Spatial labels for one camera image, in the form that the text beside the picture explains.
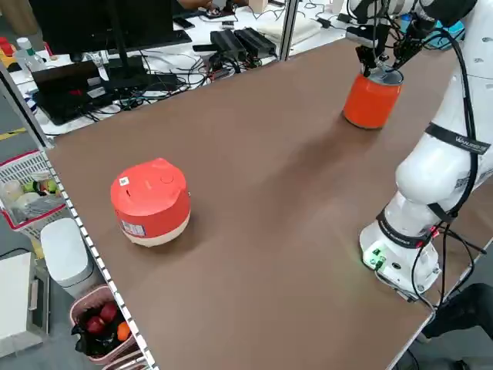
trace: red apple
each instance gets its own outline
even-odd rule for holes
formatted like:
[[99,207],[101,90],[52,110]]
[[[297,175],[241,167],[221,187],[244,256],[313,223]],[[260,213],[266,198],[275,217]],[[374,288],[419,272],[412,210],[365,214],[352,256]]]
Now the red apple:
[[99,334],[105,328],[105,322],[99,316],[92,316],[86,322],[86,329],[91,334]]
[[118,312],[118,307],[115,302],[108,302],[104,306],[102,306],[101,313],[99,317],[104,320],[106,324],[109,324],[116,316]]

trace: computer monitor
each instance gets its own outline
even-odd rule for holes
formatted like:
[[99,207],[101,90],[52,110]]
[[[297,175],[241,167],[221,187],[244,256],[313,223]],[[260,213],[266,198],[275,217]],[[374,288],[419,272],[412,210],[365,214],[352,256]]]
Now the computer monitor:
[[[29,0],[43,39],[55,54],[116,49],[108,2]],[[145,49],[173,38],[170,0],[117,0],[126,49]]]

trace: white trash can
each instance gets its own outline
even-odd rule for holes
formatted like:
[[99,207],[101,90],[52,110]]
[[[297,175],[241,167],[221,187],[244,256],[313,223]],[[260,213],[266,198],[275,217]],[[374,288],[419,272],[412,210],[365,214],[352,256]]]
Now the white trash can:
[[103,282],[72,218],[61,218],[43,227],[41,246],[52,279],[74,298]]

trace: orange rice cooker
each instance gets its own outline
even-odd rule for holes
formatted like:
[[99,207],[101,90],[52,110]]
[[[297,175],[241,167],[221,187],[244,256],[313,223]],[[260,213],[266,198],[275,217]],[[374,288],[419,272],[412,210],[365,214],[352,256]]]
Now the orange rice cooker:
[[123,233],[146,247],[178,237],[190,219],[185,176],[163,158],[123,171],[111,186],[111,201]]

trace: orange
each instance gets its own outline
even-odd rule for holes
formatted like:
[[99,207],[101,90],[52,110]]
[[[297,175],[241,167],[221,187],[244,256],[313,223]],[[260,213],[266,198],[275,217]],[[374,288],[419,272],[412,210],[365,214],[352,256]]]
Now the orange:
[[116,331],[116,335],[118,336],[119,341],[126,341],[130,336],[130,328],[129,325],[124,321],[120,325],[118,325],[118,330]]

